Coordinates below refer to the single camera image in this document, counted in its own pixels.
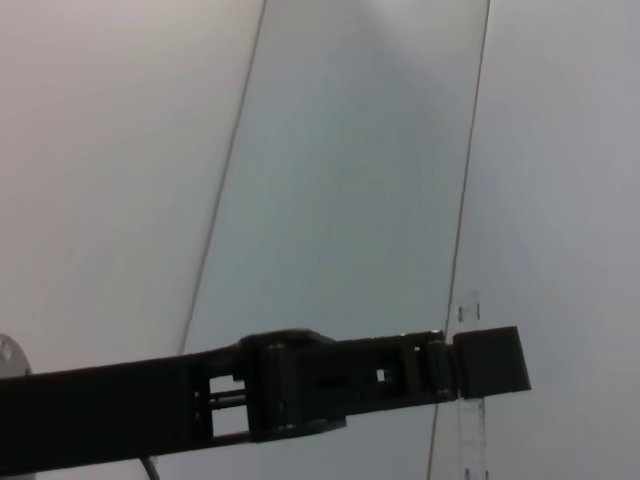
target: white wall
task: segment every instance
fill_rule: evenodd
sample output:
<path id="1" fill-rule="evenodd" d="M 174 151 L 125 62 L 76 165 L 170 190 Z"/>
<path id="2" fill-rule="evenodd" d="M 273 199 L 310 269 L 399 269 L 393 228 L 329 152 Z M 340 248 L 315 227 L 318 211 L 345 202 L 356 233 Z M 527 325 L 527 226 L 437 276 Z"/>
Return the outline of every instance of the white wall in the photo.
<path id="1" fill-rule="evenodd" d="M 267 3 L 187 350 L 444 326 L 486 3 Z M 163 458 L 166 478 L 423 479 L 433 411 Z"/>
<path id="2" fill-rule="evenodd" d="M 0 3 L 0 331 L 35 371 L 181 348 L 260 10 Z"/>
<path id="3" fill-rule="evenodd" d="M 517 324 L 533 391 L 488 401 L 491 478 L 640 471 L 640 4 L 492 1 L 456 296 Z"/>

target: rectangular hole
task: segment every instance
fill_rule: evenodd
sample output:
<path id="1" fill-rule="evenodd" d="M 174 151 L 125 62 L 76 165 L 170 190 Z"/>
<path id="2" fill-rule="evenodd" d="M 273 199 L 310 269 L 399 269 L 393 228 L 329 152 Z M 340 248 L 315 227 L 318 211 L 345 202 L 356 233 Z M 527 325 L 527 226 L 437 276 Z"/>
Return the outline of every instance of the rectangular hole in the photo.
<path id="1" fill-rule="evenodd" d="M 232 390 L 244 389 L 244 382 L 235 382 L 233 377 L 212 378 L 209 381 L 211 393 L 228 392 Z M 213 436 L 230 435 L 233 433 L 246 432 L 249 430 L 249 419 L 247 418 L 247 407 L 223 408 L 211 412 L 213 422 Z"/>

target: black cable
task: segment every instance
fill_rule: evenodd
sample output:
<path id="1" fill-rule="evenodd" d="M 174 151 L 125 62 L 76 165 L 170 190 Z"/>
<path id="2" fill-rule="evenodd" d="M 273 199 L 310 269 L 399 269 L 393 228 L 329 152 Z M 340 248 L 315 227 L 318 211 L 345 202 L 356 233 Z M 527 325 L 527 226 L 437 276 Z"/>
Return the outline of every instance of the black cable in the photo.
<path id="1" fill-rule="evenodd" d="M 149 475 L 149 480 L 160 480 L 158 470 L 156 470 L 156 466 L 149 457 L 143 457 L 140 461 L 142 462 L 144 469 L 147 471 L 147 475 Z"/>

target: screw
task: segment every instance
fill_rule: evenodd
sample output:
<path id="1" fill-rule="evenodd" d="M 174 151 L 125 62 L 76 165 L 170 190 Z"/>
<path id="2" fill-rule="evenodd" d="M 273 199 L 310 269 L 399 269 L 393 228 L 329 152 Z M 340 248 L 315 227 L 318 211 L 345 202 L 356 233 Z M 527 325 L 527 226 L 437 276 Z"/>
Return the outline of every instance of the screw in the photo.
<path id="1" fill-rule="evenodd" d="M 11 345 L 6 340 L 0 339 L 0 358 L 5 362 L 11 360 Z"/>

